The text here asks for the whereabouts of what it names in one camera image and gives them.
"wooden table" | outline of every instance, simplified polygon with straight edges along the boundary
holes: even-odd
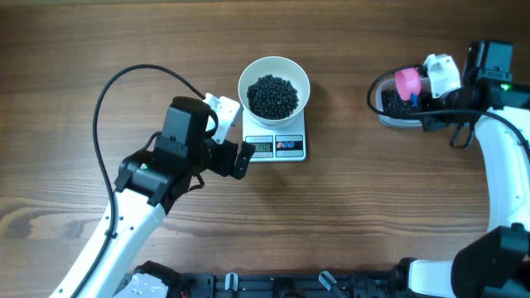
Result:
[[[243,180],[206,172],[143,246],[180,272],[389,269],[401,257],[451,258],[489,217],[478,144],[452,132],[382,127],[365,95],[385,70],[453,55],[470,41],[515,43],[530,82],[528,1],[260,1],[3,7],[0,10],[0,297],[45,297],[62,280],[108,198],[91,138],[94,105],[124,67],[153,63],[197,89],[238,98],[241,72],[267,55],[311,80],[309,157],[252,164]],[[99,137],[113,180],[161,129],[172,77],[142,70],[108,92]],[[229,139],[240,142],[241,125]]]

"digital scale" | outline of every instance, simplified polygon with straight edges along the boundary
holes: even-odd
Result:
[[[303,161],[306,159],[306,128],[304,112],[292,122],[274,127],[260,123],[243,111],[243,140],[256,147],[251,162]]]

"black cable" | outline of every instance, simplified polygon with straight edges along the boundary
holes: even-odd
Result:
[[[158,137],[162,135],[162,132],[154,132],[150,137],[149,137],[149,140],[147,140],[147,143],[140,149],[137,150],[137,152],[140,152],[140,151],[145,151],[149,148],[149,146],[151,145],[152,143],[152,140],[155,139],[155,137]]]
[[[165,72],[165,73],[167,73],[169,75],[172,75],[173,77],[178,79],[180,82],[182,82],[184,85],[186,85],[191,91],[193,91],[195,94],[197,94],[201,99],[205,99],[205,96],[201,92],[197,91],[197,89],[195,89],[195,87],[193,87],[190,83],[188,83],[188,81],[186,81],[184,78],[179,76],[177,73],[175,73],[175,72],[173,72],[173,71],[171,71],[171,70],[169,70],[169,69],[167,69],[165,67],[158,66],[158,65],[134,65],[134,66],[127,67],[126,69],[124,69],[124,70],[118,72],[117,74],[115,74],[114,77],[112,79],[110,79],[107,82],[107,84],[104,86],[103,90],[101,91],[101,94],[99,95],[98,102],[96,103],[96,108],[94,110],[94,119],[93,119],[93,122],[92,122],[92,138],[94,139],[94,149],[96,151],[96,157],[98,158],[99,168],[101,169],[101,173],[102,173],[104,181],[105,181],[105,186],[107,187],[108,199],[109,199],[109,203],[110,203],[110,225],[108,226],[108,231],[106,233],[105,240],[103,242],[103,245],[99,249],[98,255],[94,259],[94,262],[90,266],[89,270],[84,275],[83,280],[81,280],[79,285],[77,285],[77,288],[75,288],[75,291],[74,291],[74,293],[72,294],[71,297],[77,297],[77,295],[83,290],[84,285],[89,280],[89,278],[92,276],[92,273],[94,273],[94,270],[99,265],[99,262],[101,261],[101,258],[105,254],[105,251],[107,250],[107,247],[110,244],[110,241],[111,241],[112,236],[114,235],[115,229],[116,229],[116,214],[115,213],[116,213],[116,210],[117,210],[116,209],[116,205],[118,203],[116,202],[116,197],[114,196],[114,193],[113,193],[113,187],[110,184],[110,180],[109,180],[108,174],[107,174],[107,169],[105,168],[105,164],[103,163],[103,158],[101,157],[101,151],[99,150],[99,141],[98,141],[98,116],[99,116],[99,109],[101,108],[101,103],[103,102],[103,98],[104,98],[105,94],[107,93],[107,91],[110,88],[110,86],[114,83],[114,81],[116,81],[119,77],[121,77],[122,75],[125,75],[129,71],[140,70],[140,69],[160,70],[160,71],[163,71],[163,72]]]
[[[396,69],[390,70],[384,74],[381,74],[370,86],[368,89],[368,94],[366,97],[366,103],[367,105],[374,111],[376,114],[382,115],[382,116],[388,116],[390,118],[394,119],[406,119],[409,120],[410,118],[420,119],[426,116],[439,116],[439,115],[453,115],[453,114],[474,114],[474,115],[480,115],[480,116],[487,116],[491,117],[495,120],[500,121],[502,124],[506,125],[508,128],[510,128],[513,133],[515,133],[515,136],[519,139],[520,145],[523,147],[527,159],[530,162],[530,144],[528,143],[528,140],[524,138],[524,135],[508,120],[505,118],[490,112],[485,111],[479,111],[479,110],[473,110],[473,109],[451,109],[451,110],[442,110],[442,111],[430,111],[430,112],[419,112],[419,113],[408,113],[406,115],[397,114],[397,113],[386,113],[383,111],[379,111],[376,107],[372,105],[372,92],[375,89],[375,86],[379,84],[383,79],[388,77],[389,75],[393,75],[397,73],[399,70],[405,70],[408,68],[421,68],[422,65],[410,65],[410,66],[402,66],[398,67]]]
[[[198,185],[193,185],[191,186],[186,192],[190,192],[192,190],[200,190],[202,189],[203,187],[205,187],[205,181],[202,179],[202,176],[200,174],[197,174],[195,175],[195,177],[197,177],[197,180],[199,181],[199,184]]]

